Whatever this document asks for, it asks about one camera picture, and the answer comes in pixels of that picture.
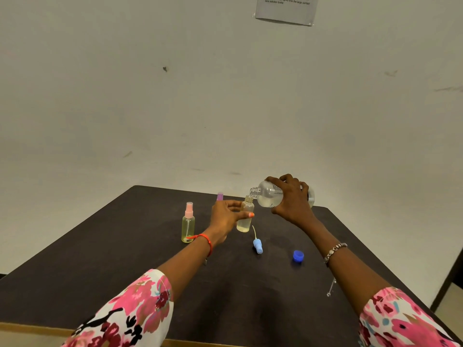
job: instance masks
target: blue cap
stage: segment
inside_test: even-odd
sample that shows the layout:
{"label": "blue cap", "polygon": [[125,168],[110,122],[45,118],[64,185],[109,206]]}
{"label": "blue cap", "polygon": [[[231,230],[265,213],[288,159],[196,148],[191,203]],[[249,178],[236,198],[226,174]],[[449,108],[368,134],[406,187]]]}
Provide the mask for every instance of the blue cap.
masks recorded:
{"label": "blue cap", "polygon": [[254,248],[256,249],[258,254],[262,254],[262,242],[259,239],[255,239],[254,241],[252,241],[252,243],[254,244]]}
{"label": "blue cap", "polygon": [[293,261],[296,263],[300,263],[304,260],[304,253],[301,251],[294,251],[293,253]]}

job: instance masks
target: floral shirt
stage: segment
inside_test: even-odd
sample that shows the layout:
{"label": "floral shirt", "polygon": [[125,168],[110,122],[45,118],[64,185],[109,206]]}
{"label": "floral shirt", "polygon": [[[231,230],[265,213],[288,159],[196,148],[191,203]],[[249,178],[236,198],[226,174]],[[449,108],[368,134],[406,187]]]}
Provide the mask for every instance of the floral shirt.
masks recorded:
{"label": "floral shirt", "polygon": [[[66,347],[160,347],[169,330],[172,288],[159,270],[148,270],[87,319]],[[360,345],[460,347],[405,293],[379,291],[360,315]]]}

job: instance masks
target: black table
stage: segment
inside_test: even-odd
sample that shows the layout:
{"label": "black table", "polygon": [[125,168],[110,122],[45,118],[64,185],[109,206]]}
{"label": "black table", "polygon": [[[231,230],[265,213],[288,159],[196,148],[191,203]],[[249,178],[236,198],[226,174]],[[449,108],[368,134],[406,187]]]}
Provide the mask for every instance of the black table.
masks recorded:
{"label": "black table", "polygon": [[[209,224],[215,199],[131,187],[0,280],[0,327],[70,334],[185,246],[180,234],[186,202],[194,203],[199,233]],[[252,231],[232,231],[175,303],[163,345],[358,346],[358,319],[338,286],[327,297],[333,277],[315,246],[295,226],[255,204],[252,224],[263,254],[253,249]],[[313,211],[341,242],[441,323],[332,212]],[[301,265],[292,262],[296,249],[305,254]]]}

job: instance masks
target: paper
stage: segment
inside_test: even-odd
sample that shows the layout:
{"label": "paper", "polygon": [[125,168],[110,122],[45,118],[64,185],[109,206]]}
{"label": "paper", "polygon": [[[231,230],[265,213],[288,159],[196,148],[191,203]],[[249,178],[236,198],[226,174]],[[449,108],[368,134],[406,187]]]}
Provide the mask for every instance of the paper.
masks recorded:
{"label": "paper", "polygon": [[318,0],[258,0],[256,18],[313,25]]}

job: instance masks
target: pink spray cap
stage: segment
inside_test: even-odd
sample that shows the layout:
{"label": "pink spray cap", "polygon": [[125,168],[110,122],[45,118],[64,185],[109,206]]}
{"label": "pink spray cap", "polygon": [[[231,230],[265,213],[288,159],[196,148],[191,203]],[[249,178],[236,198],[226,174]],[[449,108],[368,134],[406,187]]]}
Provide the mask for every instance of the pink spray cap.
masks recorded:
{"label": "pink spray cap", "polygon": [[187,209],[185,210],[187,218],[193,218],[193,202],[187,202]]}

